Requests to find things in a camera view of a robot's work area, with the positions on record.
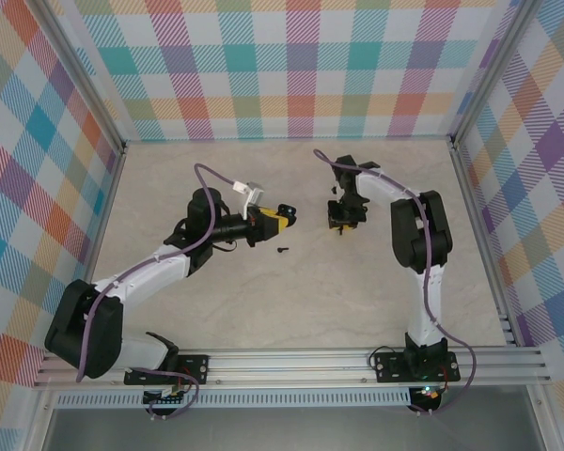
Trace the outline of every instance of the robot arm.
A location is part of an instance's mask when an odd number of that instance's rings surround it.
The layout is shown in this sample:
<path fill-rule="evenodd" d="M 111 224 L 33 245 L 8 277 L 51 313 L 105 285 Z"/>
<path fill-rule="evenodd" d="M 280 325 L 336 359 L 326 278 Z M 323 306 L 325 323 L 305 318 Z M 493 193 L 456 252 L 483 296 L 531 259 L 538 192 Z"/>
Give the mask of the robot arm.
<path fill-rule="evenodd" d="M 46 349 L 79 368 L 88 314 L 105 291 L 92 317 L 84 375 L 94 379 L 112 368 L 134 367 L 175 371 L 178 348 L 173 343 L 152 333 L 123 332 L 129 312 L 162 288 L 200 269 L 211 258 L 216 243 L 246 240 L 254 247 L 296 221 L 294 207 L 281 204 L 274 211 L 257 205 L 263 190 L 256 184 L 234 183 L 234 190 L 245 195 L 243 211 L 237 214 L 230 214 L 217 190 L 209 190 L 215 221 L 205 241 L 183 251 L 202 241 L 209 230 L 209 200 L 200 189 L 188 204 L 187 217 L 151 256 L 106 279 L 91 284 L 76 280 L 66 287 L 46 335 Z"/>
<path fill-rule="evenodd" d="M 424 277 L 426 270 L 426 244 L 423 221 L 415 201 L 407 192 L 417 195 L 426 210 L 431 233 L 432 265 L 427 284 L 428 301 L 432 315 L 441 320 L 441 283 L 447 255 L 453 241 L 447 224 L 441 196 L 435 191 L 415 192 L 400 185 L 387 182 L 373 173 L 384 172 L 376 163 L 357 166 L 350 155 L 340 157 L 336 163 L 362 167 L 349 170 L 333 167 L 337 186 L 333 190 L 337 201 L 328 202 L 328 224 L 342 233 L 343 229 L 356 228 L 365 222 L 368 208 L 364 204 L 372 201 L 382 207 L 390 204 L 392 243 L 395 257 L 409 273 L 412 286 L 410 321 L 406 334 L 406 360 L 411 360 L 415 377 L 438 369 L 438 362 L 446 358 L 447 340 L 431 321 L 424 303 Z"/>

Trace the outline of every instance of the metal frame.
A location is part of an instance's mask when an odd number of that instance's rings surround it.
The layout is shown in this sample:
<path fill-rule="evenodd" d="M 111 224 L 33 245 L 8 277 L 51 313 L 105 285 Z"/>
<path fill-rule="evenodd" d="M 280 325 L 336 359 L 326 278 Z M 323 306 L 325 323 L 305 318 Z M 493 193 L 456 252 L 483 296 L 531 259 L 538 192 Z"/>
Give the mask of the metal frame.
<path fill-rule="evenodd" d="M 106 110 L 101 97 L 96 92 L 86 69 L 84 69 L 84 64 L 79 59 L 75 49 L 71 46 L 69 39 L 65 35 L 52 9 L 44 0 L 27 0 L 25 3 L 35 16 L 44 34 L 55 48 L 63 67 L 67 70 L 73 84 L 84 97 L 90 111 L 104 131 L 106 138 L 109 140 L 109 144 L 113 148 L 116 148 L 119 153 L 123 153 L 125 140 L 119 134 L 115 122 Z"/>
<path fill-rule="evenodd" d="M 45 30 L 56 48 L 59 57 L 90 105 L 102 128 L 107 132 L 111 144 L 120 152 L 113 183 L 106 199 L 105 209 L 97 239 L 87 264 L 85 279 L 92 276 L 110 211 L 115 200 L 121 171 L 125 162 L 125 146 L 118 130 L 106 111 L 102 100 L 95 91 L 77 53 L 69 44 L 63 30 L 45 0 L 28 0 L 28 6 Z M 541 352 L 536 348 L 517 348 L 523 339 L 520 331 L 512 328 L 516 325 L 514 313 L 507 300 L 505 287 L 494 264 L 491 245 L 485 233 L 484 222 L 476 208 L 473 188 L 467 177 L 466 168 L 459 153 L 459 143 L 476 123 L 485 101 L 493 91 L 496 82 L 503 74 L 516 46 L 524 35 L 527 26 L 535 17 L 542 0 L 525 0 L 516 13 L 512 27 L 500 42 L 487 75 L 472 99 L 462 122 L 453 139 L 448 141 L 451 159 L 460 183 L 464 202 L 474 228 L 478 249 L 484 268 L 490 281 L 493 298 L 502 321 L 502 328 L 507 346 L 476 348 L 478 375 L 474 385 L 526 385 L 531 404 L 537 416 L 542 438 L 552 450 L 564 449 L 556 418 L 551 409 L 551 383 L 549 368 L 546 367 Z M 472 369 L 472 359 L 465 349 L 452 349 L 456 352 L 462 370 L 463 384 Z M 267 391 L 279 389 L 320 390 L 320 389 L 372 389 L 381 386 L 404 388 L 417 386 L 410 383 L 378 384 L 373 370 L 366 359 L 371 350 L 195 350 L 194 353 L 207 353 L 210 360 L 210 379 L 202 387 L 208 393 L 226 393 L 237 391 Z M 95 381 L 75 383 L 76 370 L 48 355 L 39 373 L 37 388 L 39 399 L 33 425 L 27 436 L 24 450 L 41 449 L 44 444 L 52 412 L 58 407 L 59 394 L 63 391 L 76 390 L 90 394 L 99 391 L 118 391 L 120 393 L 137 392 L 137 387 L 122 384 L 123 371 L 111 371 Z"/>
<path fill-rule="evenodd" d="M 504 74 L 526 29 L 535 18 L 542 3 L 543 0 L 523 0 L 520 4 L 514 16 L 513 23 L 505 36 L 501 39 L 495 55 L 489 64 L 489 68 L 485 73 L 484 79 L 472 97 L 463 115 L 462 121 L 455 131 L 453 141 L 457 143 L 457 147 L 459 147 L 459 143 L 476 123 L 485 102 L 489 99 L 495 85 Z"/>
<path fill-rule="evenodd" d="M 472 371 L 472 357 L 464 348 L 456 353 L 463 385 Z M 536 348 L 475 348 L 478 359 L 474 385 L 528 385 L 550 383 L 549 370 Z M 209 377 L 203 388 L 279 389 L 279 388 L 355 388 L 365 386 L 418 387 L 422 382 L 376 382 L 368 367 L 371 349 L 355 350 L 184 350 L 187 354 L 208 354 Z M 77 370 L 61 359 L 49 355 L 36 381 L 45 390 L 121 389 L 137 390 L 123 385 L 123 370 L 109 371 L 96 380 L 75 382 Z"/>
<path fill-rule="evenodd" d="M 468 216 L 470 217 L 470 224 L 472 225 L 474 236 L 477 240 L 480 258 L 482 259 L 482 264 L 485 268 L 485 272 L 487 273 L 487 279 L 489 279 L 489 285 L 497 306 L 497 312 L 499 315 L 504 316 L 510 325 L 517 324 L 514 322 L 516 315 L 508 302 L 506 289 L 494 261 L 492 246 L 485 230 L 484 221 L 477 208 L 477 203 L 474 198 L 474 187 L 470 182 L 470 178 L 467 176 L 467 168 L 463 162 L 462 155 L 456 149 L 451 139 L 447 139 L 447 147 L 449 149 L 451 161 L 453 162 L 458 183 L 460 184 L 460 189 L 462 190 L 463 202 L 466 206 Z M 520 330 L 518 330 L 517 327 L 512 328 L 511 330 L 514 334 L 515 343 L 522 346 L 524 344 L 524 340 Z"/>
<path fill-rule="evenodd" d="M 104 234 L 106 233 L 106 226 L 109 222 L 109 217 L 111 216 L 111 210 L 113 209 L 113 204 L 115 203 L 115 196 L 117 195 L 117 189 L 119 187 L 119 182 L 121 181 L 121 174 L 123 173 L 123 165 L 127 158 L 127 153 L 125 153 L 127 147 L 123 148 L 123 152 L 117 156 L 117 161 L 115 163 L 115 171 L 113 172 L 113 179 L 111 181 L 111 187 L 109 188 L 109 194 L 106 197 L 104 203 L 104 211 L 102 212 L 101 221 L 98 225 L 98 230 L 96 232 L 96 239 L 92 245 L 89 258 L 86 264 L 86 271 L 84 272 L 84 280 L 91 282 L 92 276 L 94 275 L 94 270 L 96 269 L 96 264 L 98 262 L 98 255 L 102 248 L 102 240 L 104 240 Z"/>

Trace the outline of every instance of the colorful checkered pattern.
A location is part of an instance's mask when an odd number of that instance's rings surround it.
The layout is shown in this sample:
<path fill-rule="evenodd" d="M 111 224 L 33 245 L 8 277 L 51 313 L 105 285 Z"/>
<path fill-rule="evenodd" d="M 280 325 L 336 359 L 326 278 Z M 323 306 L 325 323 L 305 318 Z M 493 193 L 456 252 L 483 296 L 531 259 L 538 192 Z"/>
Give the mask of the colorful checkered pattern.
<path fill-rule="evenodd" d="M 143 140 L 445 135 L 495 4 L 75 0 Z"/>
<path fill-rule="evenodd" d="M 116 153 L 23 0 L 0 1 L 0 450 L 64 287 L 83 274 Z"/>
<path fill-rule="evenodd" d="M 545 0 L 465 147 L 518 325 L 545 351 L 564 419 L 564 0 Z"/>
<path fill-rule="evenodd" d="M 508 31 L 509 27 L 511 26 L 514 17 L 516 16 L 516 12 L 518 11 L 518 7 L 523 3 L 523 0 L 510 0 L 509 6 L 506 12 L 504 13 L 504 17 L 501 19 L 501 23 L 495 30 L 495 34 L 493 35 L 493 39 L 491 39 L 491 43 L 485 52 L 485 55 L 480 60 L 480 64 L 478 64 L 477 72 L 475 76 L 472 78 L 470 85 L 468 86 L 468 90 L 466 91 L 465 96 L 463 96 L 462 103 L 460 103 L 460 108 L 458 108 L 458 112 L 449 127 L 449 134 L 454 134 L 457 130 L 460 122 L 462 122 L 463 115 L 468 109 L 470 105 L 470 101 L 472 97 L 477 92 L 478 87 L 484 80 L 485 74 L 487 73 L 487 69 L 489 68 L 489 64 L 493 61 L 497 51 L 499 49 L 499 43 L 504 36 L 506 36 L 506 32 Z"/>

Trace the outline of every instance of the beige floor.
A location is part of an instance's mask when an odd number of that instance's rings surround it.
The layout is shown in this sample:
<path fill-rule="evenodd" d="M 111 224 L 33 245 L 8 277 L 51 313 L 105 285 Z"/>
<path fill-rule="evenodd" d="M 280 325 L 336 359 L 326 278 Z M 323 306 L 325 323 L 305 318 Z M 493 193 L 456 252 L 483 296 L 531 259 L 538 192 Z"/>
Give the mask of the beige floor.
<path fill-rule="evenodd" d="M 151 330 L 181 348 L 311 348 L 402 345 L 410 291 L 390 247 L 388 210 L 342 237 L 328 230 L 330 168 L 311 153 L 351 153 L 387 174 L 444 198 L 454 240 L 444 280 L 443 323 L 473 345 L 503 345 L 475 238 L 443 141 L 216 142 L 132 145 L 95 277 L 148 256 L 186 215 L 199 187 L 193 164 L 255 181 L 262 204 L 298 209 L 296 225 L 250 249 L 218 253 L 189 279 L 140 305 L 129 327 Z M 207 176 L 234 210 L 240 197 Z M 289 251 L 278 254 L 278 246 Z"/>

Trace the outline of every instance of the plaid wall panel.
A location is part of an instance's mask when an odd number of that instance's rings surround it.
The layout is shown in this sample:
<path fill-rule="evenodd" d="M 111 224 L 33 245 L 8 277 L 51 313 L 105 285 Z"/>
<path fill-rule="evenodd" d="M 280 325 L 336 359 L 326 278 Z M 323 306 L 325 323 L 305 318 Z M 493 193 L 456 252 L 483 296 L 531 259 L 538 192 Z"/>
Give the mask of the plaid wall panel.
<path fill-rule="evenodd" d="M 0 450 L 22 438 L 43 337 L 84 272 L 115 160 L 23 0 L 1 0 Z"/>
<path fill-rule="evenodd" d="M 509 3 L 52 1 L 120 128 L 127 117 L 142 140 L 446 135 L 478 43 L 501 35 L 488 19 Z"/>
<path fill-rule="evenodd" d="M 464 144 L 518 325 L 544 350 L 564 419 L 564 0 L 542 4 Z"/>
<path fill-rule="evenodd" d="M 508 31 L 509 27 L 511 26 L 514 17 L 516 16 L 516 12 L 518 11 L 518 7 L 523 3 L 523 0 L 510 0 L 508 9 L 506 10 L 503 18 L 501 19 L 501 23 L 495 30 L 493 34 L 493 39 L 485 52 L 485 55 L 480 60 L 478 64 L 477 71 L 470 81 L 470 85 L 468 86 L 468 90 L 466 91 L 465 95 L 462 98 L 462 102 L 460 103 L 460 107 L 458 108 L 458 112 L 453 118 L 451 122 L 451 126 L 449 127 L 449 134 L 453 135 L 457 130 L 460 122 L 463 119 L 463 115 L 470 106 L 470 101 L 472 97 L 477 92 L 478 87 L 484 80 L 485 74 L 487 73 L 487 69 L 489 68 L 489 64 L 493 61 L 493 58 L 497 54 L 499 49 L 499 43 L 504 36 L 506 36 L 506 32 Z"/>

